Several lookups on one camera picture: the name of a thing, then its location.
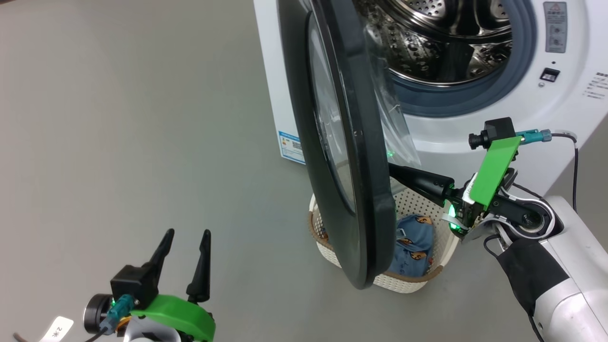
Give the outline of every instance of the blue cloth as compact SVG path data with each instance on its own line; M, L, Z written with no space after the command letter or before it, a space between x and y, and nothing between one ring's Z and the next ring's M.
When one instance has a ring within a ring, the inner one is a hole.
M433 223L430 217L410 215L397 222L395 255L389 272L421 277L432 265Z

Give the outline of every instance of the green led light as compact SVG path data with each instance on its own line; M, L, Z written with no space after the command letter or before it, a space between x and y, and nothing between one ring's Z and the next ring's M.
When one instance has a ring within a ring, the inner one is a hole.
M451 217L456 217L456 208L454 208L454 205L450 206L450 209L447 211L447 214ZM450 223L450 229L453 231L457 231L460 230L460 227L453 223Z

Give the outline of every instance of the white woven basket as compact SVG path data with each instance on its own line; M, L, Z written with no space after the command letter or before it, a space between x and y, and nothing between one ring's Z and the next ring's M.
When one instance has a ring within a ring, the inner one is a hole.
M412 293L421 289L429 280L441 273L443 267L450 261L450 258L456 249L458 238L450 232L447 223L441 219L441 216L447 211L449 205L446 206L446 208L441 208L409 189L396 194L394 198L399 217L420 214L430 217L433 221L435 230L433 244L434 262L427 273L422 277L404 277L400 274L385 272L376 277L374 284L398 293ZM317 206L314 195L310 201L308 210L309 228L317 242L319 251L324 258L340 267L336 253L334 253L333 248L327 242L327 239L322 237L321 229L323 228L323 220L321 219L319 207Z

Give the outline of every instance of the washing machine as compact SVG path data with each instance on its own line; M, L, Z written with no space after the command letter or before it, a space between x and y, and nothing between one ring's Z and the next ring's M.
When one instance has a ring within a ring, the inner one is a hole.
M356 287L393 250L389 163L462 186L483 160L468 136L485 121L567 130L580 147L608 112L604 0L254 4L280 153L307 165ZM542 194L572 157L572 143L553 141L512 165Z

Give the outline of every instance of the green bracket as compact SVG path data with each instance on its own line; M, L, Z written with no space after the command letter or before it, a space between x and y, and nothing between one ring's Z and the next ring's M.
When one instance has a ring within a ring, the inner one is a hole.
M192 335L195 341L213 341L215 321L202 307L175 296L158 295L145 310L132 316L146 316L155 322Z
M471 199L484 205L485 209L492 202L521 141L522 137L515 136L493 141L490 145L470 194Z

